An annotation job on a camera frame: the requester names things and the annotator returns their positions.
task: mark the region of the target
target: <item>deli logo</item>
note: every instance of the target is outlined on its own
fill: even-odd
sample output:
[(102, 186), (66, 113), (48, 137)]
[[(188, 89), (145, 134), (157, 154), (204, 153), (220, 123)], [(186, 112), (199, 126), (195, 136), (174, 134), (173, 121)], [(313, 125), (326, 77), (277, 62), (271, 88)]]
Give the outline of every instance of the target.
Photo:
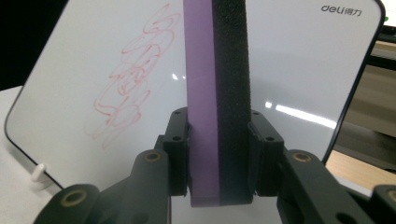
[(321, 8), (322, 11), (328, 11), (331, 13), (343, 14), (348, 16), (356, 16), (359, 17), (362, 13), (361, 10), (350, 7), (332, 7), (332, 6), (323, 6)]

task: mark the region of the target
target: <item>red scribble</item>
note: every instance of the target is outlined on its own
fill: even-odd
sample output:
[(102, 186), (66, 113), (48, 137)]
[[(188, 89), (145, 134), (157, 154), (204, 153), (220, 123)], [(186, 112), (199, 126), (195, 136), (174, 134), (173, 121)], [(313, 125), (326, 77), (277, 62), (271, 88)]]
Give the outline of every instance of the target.
[(151, 94), (148, 77), (174, 42), (173, 29), (180, 19), (178, 13), (167, 15), (169, 7), (167, 4), (157, 11), (146, 22), (143, 34), (122, 49), (120, 64), (94, 101), (94, 113), (99, 113), (103, 122), (88, 120), (85, 133), (92, 139), (103, 138), (103, 149), (142, 117), (140, 107)]

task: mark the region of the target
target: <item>dark background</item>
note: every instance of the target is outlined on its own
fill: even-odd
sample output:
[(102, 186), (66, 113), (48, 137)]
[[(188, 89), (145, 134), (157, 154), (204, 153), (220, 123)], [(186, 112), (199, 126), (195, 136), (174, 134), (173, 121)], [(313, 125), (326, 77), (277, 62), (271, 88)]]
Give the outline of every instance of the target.
[(67, 0), (0, 0), (0, 91), (23, 85)]

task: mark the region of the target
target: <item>white board surface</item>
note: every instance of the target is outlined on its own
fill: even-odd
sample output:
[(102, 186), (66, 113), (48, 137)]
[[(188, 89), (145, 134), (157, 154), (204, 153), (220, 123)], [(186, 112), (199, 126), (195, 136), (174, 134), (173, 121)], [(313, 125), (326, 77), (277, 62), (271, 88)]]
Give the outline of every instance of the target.
[[(380, 18), (374, 0), (247, 1), (252, 109), (287, 148), (324, 157)], [(7, 136), (63, 187), (123, 179), (187, 105), (183, 26), (182, 0), (70, 0)], [(274, 199), (192, 210), (175, 202), (174, 223), (280, 221)]]

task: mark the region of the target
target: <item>white plastic clip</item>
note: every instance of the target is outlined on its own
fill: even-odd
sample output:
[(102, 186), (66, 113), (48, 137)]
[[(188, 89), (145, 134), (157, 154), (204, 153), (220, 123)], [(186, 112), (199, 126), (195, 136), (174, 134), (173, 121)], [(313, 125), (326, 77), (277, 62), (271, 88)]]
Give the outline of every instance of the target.
[(46, 165), (43, 163), (40, 163), (35, 167), (31, 176), (31, 180), (32, 182), (35, 182), (35, 187), (37, 189), (46, 189), (53, 183), (52, 180), (46, 175)]

